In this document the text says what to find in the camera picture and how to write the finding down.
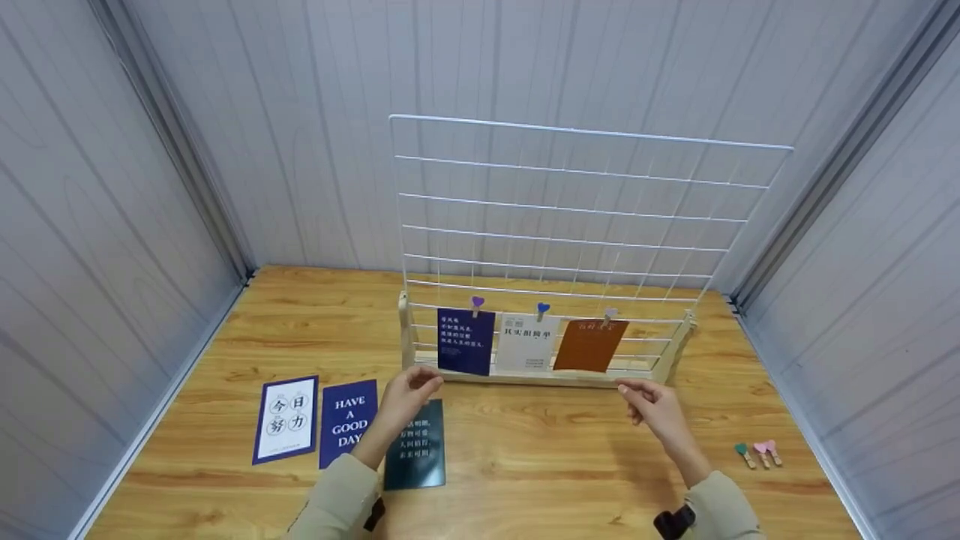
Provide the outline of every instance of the white wall panel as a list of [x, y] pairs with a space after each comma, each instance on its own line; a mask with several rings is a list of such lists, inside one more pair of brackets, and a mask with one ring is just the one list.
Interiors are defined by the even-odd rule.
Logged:
[[[181, 104], [207, 149], [230, 213], [257, 264], [397, 269], [392, 112], [465, 116], [608, 131], [792, 145], [796, 153], [718, 270], [729, 290], [820, 161], [859, 111], [932, 2], [899, 0], [671, 0], [443, 2], [426, 0], [131, 0]], [[750, 183], [763, 160], [595, 144], [569, 155], [562, 137], [490, 130], [403, 132], [398, 146], [507, 162], [592, 166]], [[697, 212], [681, 185], [603, 181], [599, 188], [541, 175], [517, 187], [504, 171], [401, 171], [463, 196], [555, 201], [591, 208], [653, 204]], [[499, 226], [497, 209], [433, 210], [431, 224]], [[554, 220], [528, 212], [514, 233], [623, 241], [622, 220]], [[692, 243], [703, 231], [671, 238]], [[431, 251], [465, 249], [429, 235]], [[545, 247], [486, 241], [475, 258], [527, 258]], [[577, 246], [548, 264], [643, 272], [643, 258]], [[678, 272], [684, 258], [661, 258]], [[425, 263], [415, 269], [431, 270]], [[596, 279], [596, 275], [586, 279]]]
[[86, 2], [0, 2], [0, 537], [69, 535], [237, 284]]
[[881, 538], [960, 536], [960, 41], [747, 314]]

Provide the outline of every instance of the black watch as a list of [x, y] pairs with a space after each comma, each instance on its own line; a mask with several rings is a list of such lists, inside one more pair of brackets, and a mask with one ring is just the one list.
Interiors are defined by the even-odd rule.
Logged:
[[684, 504], [676, 512], [661, 512], [654, 518], [654, 527], [663, 540], [679, 540], [686, 530], [697, 521], [697, 515]]

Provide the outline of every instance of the heart clothespin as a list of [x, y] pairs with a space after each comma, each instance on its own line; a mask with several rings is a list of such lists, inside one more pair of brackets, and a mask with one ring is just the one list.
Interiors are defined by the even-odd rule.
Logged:
[[478, 315], [478, 314], [480, 314], [480, 306], [482, 306], [483, 303], [484, 303], [484, 299], [483, 299], [482, 296], [471, 296], [471, 297], [470, 297], [470, 305], [472, 306], [472, 309], [473, 309], [473, 318], [474, 318], [474, 319], [477, 318], [477, 315]]
[[777, 454], [777, 441], [770, 439], [767, 441], [767, 452], [774, 458], [774, 465], [778, 467], [783, 466], [783, 460], [780, 459], [780, 455]]
[[550, 309], [549, 304], [544, 304], [543, 302], [537, 304], [537, 322], [543, 320], [543, 314], [546, 313], [548, 309]]
[[603, 310], [603, 322], [600, 323], [600, 328], [604, 329], [610, 325], [610, 318], [615, 317], [617, 313], [616, 307], [608, 307]]
[[767, 445], [766, 443], [754, 443], [754, 450], [757, 454], [760, 454], [760, 459], [763, 461], [763, 468], [770, 468], [770, 460], [767, 459]]
[[739, 443], [739, 444], [737, 444], [737, 445], [734, 445], [734, 446], [733, 446], [733, 449], [736, 450], [736, 452], [737, 452], [738, 454], [740, 454], [740, 455], [743, 456], [743, 460], [747, 462], [747, 466], [748, 466], [748, 467], [750, 467], [751, 469], [755, 469], [755, 468], [756, 468], [756, 463], [754, 463], [753, 459], [750, 458], [750, 453], [747, 452], [747, 445], [746, 445], [746, 444], [744, 444], [744, 443]]

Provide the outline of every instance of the dark blue postcard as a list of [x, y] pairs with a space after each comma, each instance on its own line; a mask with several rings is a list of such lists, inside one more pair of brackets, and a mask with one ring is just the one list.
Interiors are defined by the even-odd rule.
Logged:
[[356, 446], [376, 416], [376, 380], [324, 388], [320, 417], [320, 468]]
[[437, 367], [488, 376], [495, 319], [492, 311], [437, 309]]
[[434, 487], [446, 483], [444, 403], [427, 402], [387, 449], [383, 490]]

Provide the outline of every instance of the wooden base stand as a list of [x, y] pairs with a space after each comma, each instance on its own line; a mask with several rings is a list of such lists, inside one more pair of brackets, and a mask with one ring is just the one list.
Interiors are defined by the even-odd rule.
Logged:
[[[401, 291], [397, 301], [397, 309], [400, 318], [400, 358], [403, 369], [414, 364], [423, 364], [437, 366], [436, 351], [418, 351], [416, 343], [417, 328], [413, 326], [413, 314], [410, 310], [407, 292]], [[697, 327], [697, 321], [691, 311], [687, 311], [684, 320], [673, 332], [670, 342], [663, 349], [660, 357], [656, 361], [648, 364], [648, 369], [635, 368], [611, 368], [607, 373], [594, 373], [580, 370], [561, 370], [546, 372], [498, 372], [496, 364], [491, 366], [491, 373], [488, 377], [470, 375], [466, 373], [446, 371], [444, 379], [453, 382], [481, 382], [498, 384], [530, 384], [537, 386], [577, 386], [587, 388], [611, 388], [614, 387], [614, 380], [620, 377], [635, 379], [650, 379], [660, 383], [669, 383], [673, 374], [677, 370], [677, 364], [683, 355], [686, 342], [689, 340], [693, 330]]]

